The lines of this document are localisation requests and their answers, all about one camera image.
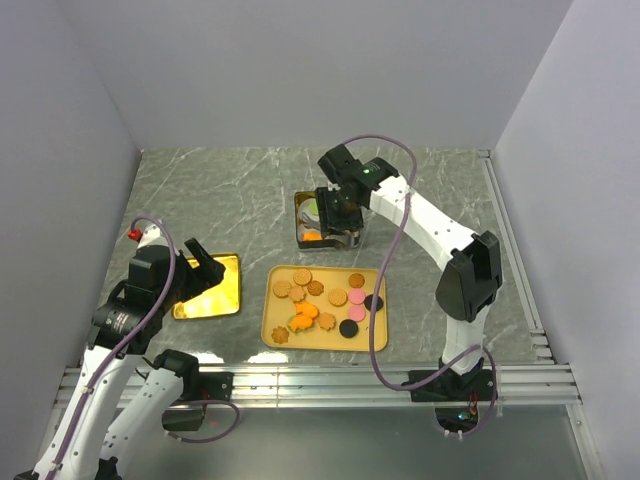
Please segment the gold tin lid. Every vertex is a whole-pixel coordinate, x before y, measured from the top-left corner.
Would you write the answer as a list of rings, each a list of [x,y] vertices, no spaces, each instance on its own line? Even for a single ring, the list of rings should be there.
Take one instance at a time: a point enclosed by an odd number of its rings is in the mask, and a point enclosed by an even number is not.
[[[177,321],[193,321],[231,316],[240,312],[242,280],[240,257],[237,253],[212,254],[211,257],[225,267],[223,280],[204,293],[177,303],[171,310]]]

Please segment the dark green cookie tin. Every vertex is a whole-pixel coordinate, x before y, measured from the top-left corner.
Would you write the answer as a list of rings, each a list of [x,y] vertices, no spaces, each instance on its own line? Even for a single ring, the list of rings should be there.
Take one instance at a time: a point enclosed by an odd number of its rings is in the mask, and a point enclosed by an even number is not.
[[[364,229],[362,209],[349,206],[328,187],[296,192],[294,219],[301,250],[356,248]]]

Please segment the orange fish cookie top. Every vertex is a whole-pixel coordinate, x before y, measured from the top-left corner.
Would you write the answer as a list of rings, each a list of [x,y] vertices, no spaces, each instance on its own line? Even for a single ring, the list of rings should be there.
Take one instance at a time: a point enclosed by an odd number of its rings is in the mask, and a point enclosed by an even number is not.
[[[318,232],[304,232],[302,236],[303,242],[321,241],[322,235]]]

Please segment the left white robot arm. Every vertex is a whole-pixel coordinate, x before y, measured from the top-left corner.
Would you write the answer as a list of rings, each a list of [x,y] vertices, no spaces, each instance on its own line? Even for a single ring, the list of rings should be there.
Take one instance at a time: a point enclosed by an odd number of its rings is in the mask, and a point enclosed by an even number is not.
[[[201,403],[198,359],[167,349],[151,362],[134,399],[117,409],[165,314],[223,280],[224,266],[196,239],[185,245],[195,265],[164,236],[139,239],[127,277],[92,317],[80,378],[58,430],[21,478],[119,479],[134,446],[171,405]]]

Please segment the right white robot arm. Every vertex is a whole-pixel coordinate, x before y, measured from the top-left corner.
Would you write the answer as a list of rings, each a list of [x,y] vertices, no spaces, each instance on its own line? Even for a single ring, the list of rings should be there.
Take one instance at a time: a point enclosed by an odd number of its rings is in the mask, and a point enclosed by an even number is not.
[[[359,230],[362,212],[369,210],[396,225],[394,244],[408,235],[439,268],[435,299],[447,320],[442,365],[404,388],[423,388],[440,380],[446,396],[464,398],[489,356],[483,348],[484,325],[503,284],[498,238],[454,221],[415,191],[412,177],[402,176],[380,157],[363,163],[339,144],[318,165],[331,184],[316,191],[323,233]]]

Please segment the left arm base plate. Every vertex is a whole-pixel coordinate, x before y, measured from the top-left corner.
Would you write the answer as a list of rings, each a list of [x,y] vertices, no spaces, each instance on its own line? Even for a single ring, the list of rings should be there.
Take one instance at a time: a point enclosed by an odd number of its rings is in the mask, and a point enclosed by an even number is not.
[[[169,432],[196,432],[205,421],[207,405],[189,406],[197,400],[231,399],[234,374],[228,371],[201,373],[195,384],[188,387],[162,415],[162,426]]]

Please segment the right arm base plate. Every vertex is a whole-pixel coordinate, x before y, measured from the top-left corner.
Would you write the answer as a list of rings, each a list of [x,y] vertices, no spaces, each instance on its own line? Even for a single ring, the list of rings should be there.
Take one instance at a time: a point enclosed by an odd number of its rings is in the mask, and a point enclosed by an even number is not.
[[[497,379],[492,370],[476,369],[462,376],[447,371],[410,393],[413,403],[432,403],[443,434],[459,438],[475,432],[486,422],[498,398]]]

